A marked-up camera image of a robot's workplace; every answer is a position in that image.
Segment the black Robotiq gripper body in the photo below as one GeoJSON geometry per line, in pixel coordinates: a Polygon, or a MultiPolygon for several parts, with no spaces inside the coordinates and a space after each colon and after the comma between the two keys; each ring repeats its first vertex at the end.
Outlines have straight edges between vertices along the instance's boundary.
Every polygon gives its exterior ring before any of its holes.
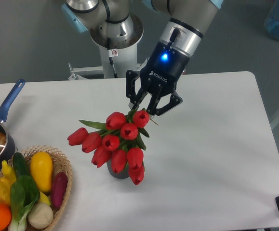
{"type": "Polygon", "coordinates": [[[176,83],[190,58],[178,50],[158,42],[147,64],[140,71],[141,86],[152,95],[163,97],[176,90],[176,83]]]}

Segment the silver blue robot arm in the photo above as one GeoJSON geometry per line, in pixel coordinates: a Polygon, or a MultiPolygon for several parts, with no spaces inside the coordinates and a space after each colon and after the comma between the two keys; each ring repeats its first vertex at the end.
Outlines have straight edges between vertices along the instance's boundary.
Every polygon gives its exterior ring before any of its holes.
{"type": "Polygon", "coordinates": [[[176,92],[177,82],[222,2],[146,0],[145,5],[168,13],[170,19],[140,70],[136,69],[137,43],[144,30],[127,0],[67,0],[62,12],[76,31],[89,31],[99,46],[104,76],[126,78],[129,107],[137,109],[150,94],[147,112],[160,116],[182,102],[176,92]]]}

